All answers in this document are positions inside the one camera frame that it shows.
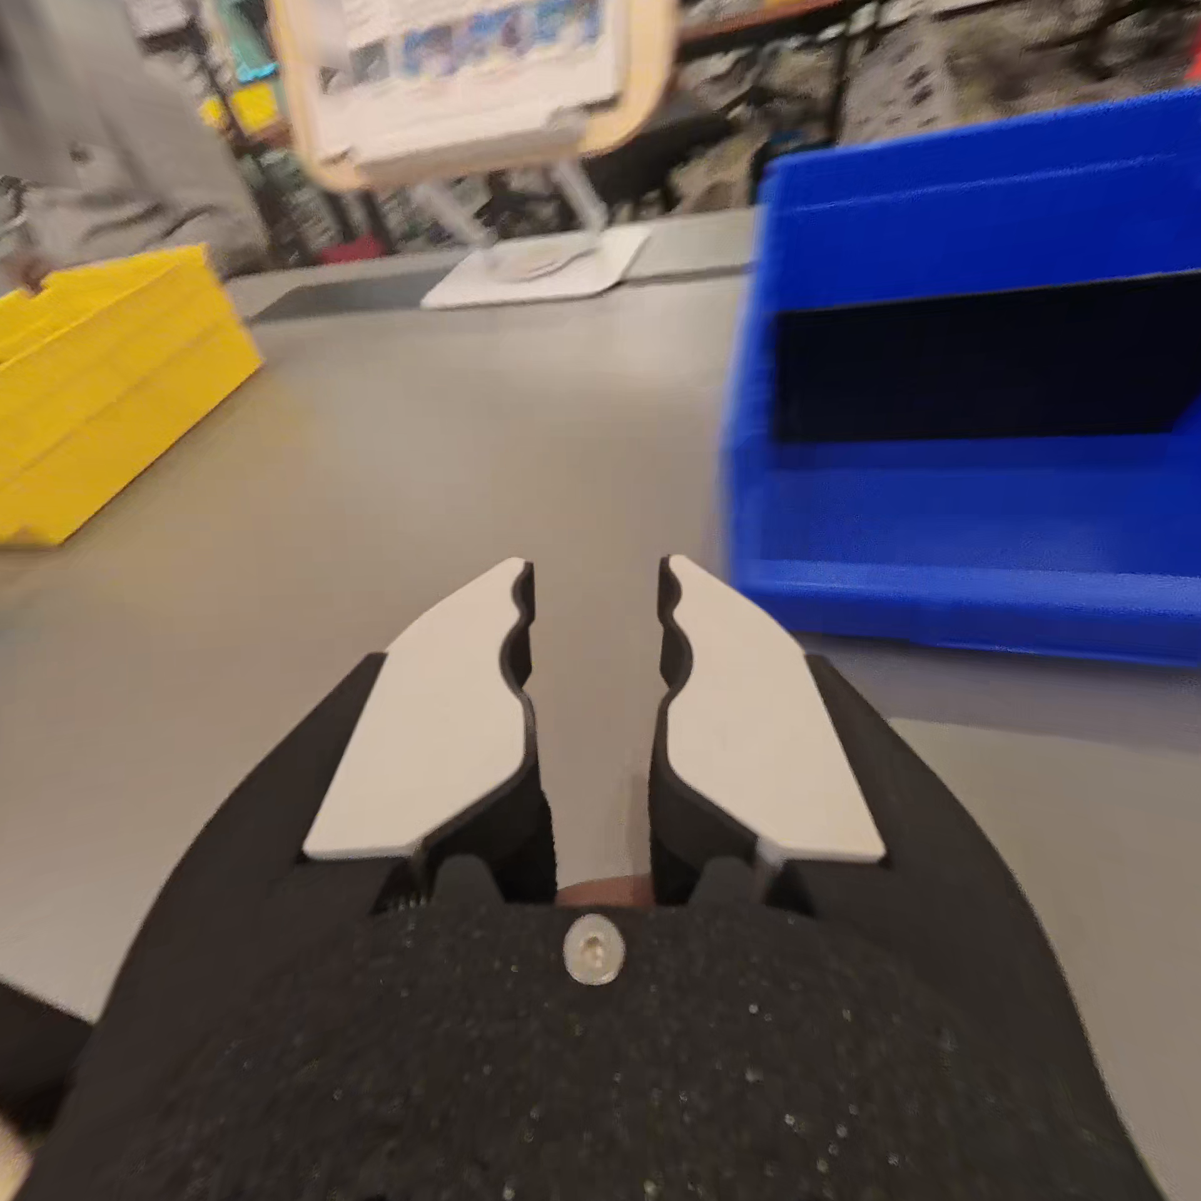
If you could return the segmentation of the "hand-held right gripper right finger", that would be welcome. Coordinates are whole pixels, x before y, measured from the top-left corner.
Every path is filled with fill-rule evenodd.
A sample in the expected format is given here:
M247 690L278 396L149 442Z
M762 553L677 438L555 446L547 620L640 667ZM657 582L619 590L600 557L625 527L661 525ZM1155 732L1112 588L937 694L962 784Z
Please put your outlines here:
M654 901L685 904L714 861L762 882L789 862L882 866L884 841L804 648L685 554L657 565L657 621Z

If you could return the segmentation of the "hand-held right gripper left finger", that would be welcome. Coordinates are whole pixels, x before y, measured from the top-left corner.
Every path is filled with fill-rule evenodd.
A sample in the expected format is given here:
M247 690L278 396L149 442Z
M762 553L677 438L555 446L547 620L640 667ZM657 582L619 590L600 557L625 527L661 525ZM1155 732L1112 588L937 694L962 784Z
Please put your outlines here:
M475 856L502 897L558 897L552 813L541 781L533 676L535 565L507 557L387 649L306 861L404 862L433 890L453 856Z

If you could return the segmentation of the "blue plastic bin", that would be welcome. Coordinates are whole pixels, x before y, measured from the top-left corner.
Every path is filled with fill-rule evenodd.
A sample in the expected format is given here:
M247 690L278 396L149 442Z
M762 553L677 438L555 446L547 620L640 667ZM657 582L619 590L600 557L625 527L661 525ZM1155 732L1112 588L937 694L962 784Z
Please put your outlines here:
M1199 89L793 154L723 438L728 581L793 632L1195 670L1199 404L1171 435L779 442L784 312L1201 271Z

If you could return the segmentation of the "yellow plastic bin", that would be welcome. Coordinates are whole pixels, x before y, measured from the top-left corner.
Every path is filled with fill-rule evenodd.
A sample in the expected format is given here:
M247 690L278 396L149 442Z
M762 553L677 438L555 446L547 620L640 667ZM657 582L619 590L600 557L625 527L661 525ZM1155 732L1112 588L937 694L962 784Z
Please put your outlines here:
M0 302L0 546L55 548L262 355L204 247L55 271Z

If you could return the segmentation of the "black bin divider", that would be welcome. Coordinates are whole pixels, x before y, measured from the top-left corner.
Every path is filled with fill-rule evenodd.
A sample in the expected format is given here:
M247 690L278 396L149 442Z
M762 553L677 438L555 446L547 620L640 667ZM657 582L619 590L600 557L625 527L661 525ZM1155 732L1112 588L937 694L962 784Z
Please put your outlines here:
M1201 274L937 295L772 320L779 442L1154 438L1201 390Z

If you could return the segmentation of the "white stand base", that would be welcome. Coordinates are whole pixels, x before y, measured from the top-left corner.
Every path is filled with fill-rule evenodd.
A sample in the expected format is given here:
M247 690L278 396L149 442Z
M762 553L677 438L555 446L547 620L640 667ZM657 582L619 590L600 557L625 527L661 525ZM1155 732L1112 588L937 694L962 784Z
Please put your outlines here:
M644 224L507 238L472 250L421 301L421 309L460 312L600 296L628 278L649 238L651 231Z

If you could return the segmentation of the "instruction sheet on wooden board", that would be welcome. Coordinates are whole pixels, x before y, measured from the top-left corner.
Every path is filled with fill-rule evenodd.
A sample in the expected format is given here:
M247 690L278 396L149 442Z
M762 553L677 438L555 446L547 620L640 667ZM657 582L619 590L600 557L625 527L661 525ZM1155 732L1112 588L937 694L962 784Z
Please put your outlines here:
M453 65L470 16L538 4L268 4L290 145L332 194L549 169L628 145L667 96L677 4L600 4L600 39Z

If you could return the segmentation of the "wooden storage shelf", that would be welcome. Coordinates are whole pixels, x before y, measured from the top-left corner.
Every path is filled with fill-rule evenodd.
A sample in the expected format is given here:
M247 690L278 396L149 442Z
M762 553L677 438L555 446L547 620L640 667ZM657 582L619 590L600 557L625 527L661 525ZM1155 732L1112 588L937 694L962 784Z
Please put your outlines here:
M723 134L646 191L651 217L756 205L776 156L1146 99L1199 85L1199 4L831 4L780 33L772 4L688 4L671 100Z

